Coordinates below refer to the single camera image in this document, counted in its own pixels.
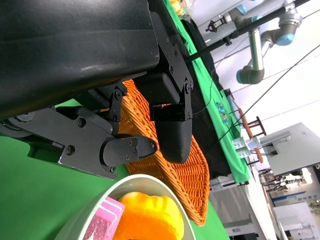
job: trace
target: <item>pink package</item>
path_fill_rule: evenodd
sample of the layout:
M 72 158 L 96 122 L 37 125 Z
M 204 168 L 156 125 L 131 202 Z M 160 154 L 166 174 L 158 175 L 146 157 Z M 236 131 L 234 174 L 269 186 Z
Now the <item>pink package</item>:
M 112 240 L 125 205 L 106 197 L 95 212 L 83 240 Z

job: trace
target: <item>green table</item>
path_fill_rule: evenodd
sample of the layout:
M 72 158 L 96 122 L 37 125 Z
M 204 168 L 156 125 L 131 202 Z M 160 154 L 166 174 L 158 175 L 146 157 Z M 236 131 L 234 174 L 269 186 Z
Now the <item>green table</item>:
M 0 137 L 0 239 L 53 240 L 66 221 L 90 199 L 128 176 L 119 166 L 117 180 L 85 174 L 27 157 L 29 145 Z M 228 240 L 212 205 L 197 240 Z

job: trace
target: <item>black cloth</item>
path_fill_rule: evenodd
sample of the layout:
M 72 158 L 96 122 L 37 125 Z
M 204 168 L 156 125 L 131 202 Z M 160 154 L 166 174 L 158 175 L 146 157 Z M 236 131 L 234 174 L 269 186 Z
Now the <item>black cloth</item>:
M 185 44 L 163 0 L 149 0 L 148 2 L 150 11 L 155 12 L 160 16 L 165 30 L 169 35 L 170 41 L 173 44 L 177 44 L 184 58 L 189 56 L 185 48 Z M 199 44 L 199 46 L 201 44 L 202 46 L 203 44 L 206 45 L 198 30 L 194 31 L 190 36 L 192 36 L 191 38 L 193 41 L 194 39 L 196 39 L 195 41 Z M 209 56 L 205 56 L 204 59 L 207 63 L 206 68 L 209 69 L 209 71 L 211 72 L 215 68 L 215 65 L 210 53 L 208 55 Z M 196 113 L 202 110 L 206 106 L 206 104 L 204 102 L 202 92 L 192 63 L 187 64 L 187 67 L 193 79 L 193 90 L 191 92 L 192 112 Z M 213 84 L 215 84 L 218 87 L 218 89 L 222 89 L 221 85 L 219 84 L 218 75 L 215 72 L 212 75 L 214 82 Z M 225 157 L 224 151 L 222 150 L 220 143 L 216 144 L 218 141 L 218 136 L 215 127 L 211 121 L 210 115 L 206 109 L 196 115 L 193 115 L 192 134 L 197 143 L 199 144 L 199 147 L 207 160 L 210 172 L 210 179 L 230 174 L 231 170 Z

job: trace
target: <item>wire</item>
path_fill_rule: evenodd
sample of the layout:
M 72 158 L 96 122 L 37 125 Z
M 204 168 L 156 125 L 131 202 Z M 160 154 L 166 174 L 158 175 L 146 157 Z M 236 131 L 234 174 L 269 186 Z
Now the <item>wire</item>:
M 303 19 L 306 19 L 307 17 L 310 17 L 311 15 L 313 15 L 313 14 L 315 14 L 315 13 L 319 12 L 319 11 L 320 11 L 320 9 L 319 9 L 319 10 L 317 10 L 317 11 L 314 11 L 314 12 L 310 13 L 309 15 L 305 16 Z
M 262 94 L 262 95 L 248 108 L 248 110 L 245 111 L 245 113 L 242 114 L 242 115 L 239 117 L 239 119 L 238 119 L 235 123 L 233 123 L 233 124 L 231 125 L 231 127 L 228 129 L 228 131 L 226 131 L 226 132 L 222 135 L 222 137 L 220 137 L 220 138 L 218 139 L 218 141 L 216 142 L 215 145 L 217 145 L 217 144 L 221 141 L 221 139 L 223 139 L 224 136 L 226 136 L 226 135 L 231 131 L 231 129 L 240 121 L 240 119 L 241 119 L 243 116 L 245 116 L 291 69 L 293 69 L 295 66 L 297 66 L 303 59 L 305 59 L 309 54 L 311 54 L 314 50 L 316 50 L 316 49 L 319 48 L 319 47 L 320 47 L 320 44 L 319 44 L 318 46 L 316 46 L 314 49 L 312 49 L 311 51 L 309 51 L 306 55 L 303 56 L 303 58 L 301 58 L 299 61 L 297 61 L 297 62 L 296 62 L 292 67 L 290 67 L 284 74 L 282 74 L 281 77 L 279 77 L 278 80 L 275 81 L 275 82 L 264 92 L 264 94 Z
M 209 97 L 209 102 L 204 106 L 204 108 L 202 108 L 200 111 L 197 111 L 195 113 L 193 113 L 192 115 L 196 115 L 196 114 L 199 114 L 201 113 L 203 110 L 205 110 L 209 104 L 211 103 L 211 99 L 212 99 L 212 86 L 213 86 L 213 83 L 214 83 L 214 80 L 213 80 L 213 73 L 217 70 L 217 68 L 219 67 L 219 65 L 222 63 L 223 60 L 225 60 L 226 58 L 228 58 L 229 54 L 231 54 L 233 51 L 235 51 L 249 36 L 247 36 L 246 38 L 244 38 L 232 51 L 228 52 L 221 60 L 220 62 L 217 64 L 217 66 L 211 71 L 211 84 L 210 84 L 210 97 Z

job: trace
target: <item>orange wicker basket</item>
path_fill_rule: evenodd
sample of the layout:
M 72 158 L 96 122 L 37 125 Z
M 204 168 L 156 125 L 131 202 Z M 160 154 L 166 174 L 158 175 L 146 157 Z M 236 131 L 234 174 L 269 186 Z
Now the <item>orange wicker basket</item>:
M 158 144 L 149 105 L 132 80 L 124 82 L 128 95 L 122 100 L 120 133 L 149 137 Z M 209 168 L 192 136 L 190 156 L 184 164 L 167 162 L 158 150 L 154 155 L 126 164 L 130 174 L 147 174 L 167 184 L 177 195 L 189 218 L 198 226 L 206 223 L 209 197 Z

